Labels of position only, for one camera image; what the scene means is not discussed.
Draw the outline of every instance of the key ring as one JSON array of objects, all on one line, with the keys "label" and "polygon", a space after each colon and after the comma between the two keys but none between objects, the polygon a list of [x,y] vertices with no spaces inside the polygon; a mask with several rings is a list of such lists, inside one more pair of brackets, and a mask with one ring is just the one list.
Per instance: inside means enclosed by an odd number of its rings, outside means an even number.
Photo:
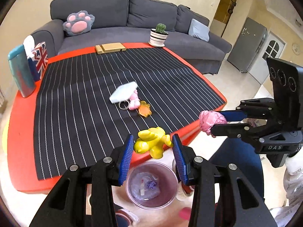
[{"label": "key ring", "polygon": [[[127,103],[128,103],[128,104],[127,104],[127,107],[121,107],[120,105],[121,105],[121,103],[122,103],[122,102],[127,102]],[[120,109],[122,109],[122,110],[127,110],[127,109],[128,109],[128,107],[129,107],[129,100],[122,101],[122,102],[119,102],[119,105],[118,105],[118,106],[119,106],[119,108],[120,108]]]}]

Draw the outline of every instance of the pink plush keychain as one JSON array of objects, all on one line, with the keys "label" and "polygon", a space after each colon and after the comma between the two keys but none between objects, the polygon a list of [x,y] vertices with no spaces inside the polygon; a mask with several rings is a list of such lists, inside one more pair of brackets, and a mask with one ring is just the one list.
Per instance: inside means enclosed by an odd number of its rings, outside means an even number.
[{"label": "pink plush keychain", "polygon": [[227,124],[226,118],[216,111],[202,111],[199,115],[200,119],[200,128],[201,131],[204,131],[207,135],[211,134],[211,128],[216,124]]},{"label": "pink plush keychain", "polygon": [[129,110],[135,110],[138,109],[140,106],[140,99],[138,98],[138,91],[135,90],[134,93],[131,94],[130,98],[130,103],[128,106]]}]

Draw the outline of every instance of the door window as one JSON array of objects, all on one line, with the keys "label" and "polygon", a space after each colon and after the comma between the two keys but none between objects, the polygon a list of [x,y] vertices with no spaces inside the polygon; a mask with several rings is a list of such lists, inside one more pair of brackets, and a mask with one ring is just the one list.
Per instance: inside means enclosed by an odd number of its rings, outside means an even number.
[{"label": "door window", "polygon": [[267,57],[275,58],[279,49],[280,49],[280,47],[279,47],[278,42],[276,42],[275,40],[271,40],[269,42],[269,45],[267,46],[267,49],[265,50],[265,53],[262,56],[262,58],[264,60],[266,60]]}]

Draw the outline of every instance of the black striped tablecloth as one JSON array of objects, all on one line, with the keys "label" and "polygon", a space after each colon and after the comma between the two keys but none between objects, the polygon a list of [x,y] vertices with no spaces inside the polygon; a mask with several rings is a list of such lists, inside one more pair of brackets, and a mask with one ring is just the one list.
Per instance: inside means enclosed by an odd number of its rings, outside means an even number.
[{"label": "black striped tablecloth", "polygon": [[[121,110],[110,95],[136,81],[152,115]],[[129,133],[150,127],[174,132],[203,110],[224,104],[191,68],[161,48],[86,54],[50,64],[36,101],[34,157],[39,180],[62,175],[71,164],[90,166],[121,146]]]}]

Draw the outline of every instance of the teal container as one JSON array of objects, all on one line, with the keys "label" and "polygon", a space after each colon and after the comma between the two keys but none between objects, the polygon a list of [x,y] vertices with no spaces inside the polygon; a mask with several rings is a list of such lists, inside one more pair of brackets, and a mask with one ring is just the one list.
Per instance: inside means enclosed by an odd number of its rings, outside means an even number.
[{"label": "teal container", "polygon": [[8,55],[9,66],[21,95],[26,98],[34,92],[36,85],[29,69],[23,44],[15,47]]}]

